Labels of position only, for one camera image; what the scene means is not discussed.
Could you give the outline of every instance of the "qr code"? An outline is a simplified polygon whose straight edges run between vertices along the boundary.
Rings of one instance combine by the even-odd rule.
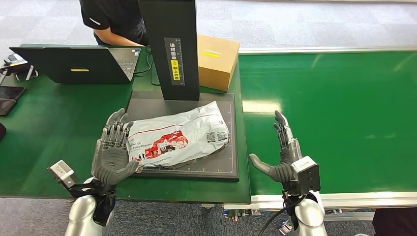
[[[226,137],[226,133],[225,133],[225,132],[217,132],[217,139],[218,139],[219,141],[222,141],[222,140],[227,139],[227,137]]]
[[[207,133],[206,139],[207,139],[207,143],[216,142],[215,132]]]

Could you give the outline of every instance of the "white poly mailer bag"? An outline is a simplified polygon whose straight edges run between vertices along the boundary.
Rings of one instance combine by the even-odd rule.
[[[229,130],[217,103],[173,116],[134,121],[129,132],[129,160],[170,167],[224,147]]]

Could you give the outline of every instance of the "desk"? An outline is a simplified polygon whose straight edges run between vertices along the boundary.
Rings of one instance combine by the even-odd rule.
[[[302,153],[320,165],[326,208],[415,206],[416,51],[242,52],[240,80],[237,69],[231,84],[237,98],[240,182],[130,178],[118,186],[118,197],[230,203],[225,209],[282,207],[280,184],[251,165],[248,173],[245,150],[246,142],[247,153],[277,163],[271,124],[278,109]],[[159,89],[147,76],[132,85],[56,85],[44,77],[6,85],[28,91],[8,117],[0,118],[9,132],[0,143],[0,195],[43,198],[68,197],[47,166],[64,159],[80,179],[89,177],[94,142],[108,114],[126,105],[132,89]],[[116,99],[108,97],[110,90]],[[243,131],[247,141],[239,135]]]
[[[241,51],[248,153],[275,164],[271,110],[320,167],[325,208],[417,205],[417,49]],[[280,209],[281,186],[249,165],[251,205]]]
[[[148,66],[142,50],[137,71]],[[235,94],[239,182],[128,178],[117,186],[117,197],[131,201],[250,202],[249,174],[240,96],[239,69],[230,91]],[[3,85],[24,86],[26,93],[12,112],[1,117],[7,128],[0,142],[0,196],[69,198],[47,167],[60,159],[80,181],[91,176],[95,142],[108,116],[126,107],[132,90],[160,90],[149,74],[124,85],[63,85],[45,76]],[[202,88],[201,92],[214,92]]]

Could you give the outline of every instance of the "black laptop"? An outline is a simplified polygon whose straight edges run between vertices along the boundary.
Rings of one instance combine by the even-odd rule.
[[[130,83],[139,48],[10,47],[60,84]]]

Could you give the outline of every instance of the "smartphone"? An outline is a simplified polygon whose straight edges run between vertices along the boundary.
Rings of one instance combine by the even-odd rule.
[[[15,100],[0,99],[0,116],[6,116],[16,104]]]
[[[17,100],[25,90],[24,87],[0,86],[0,99]]]

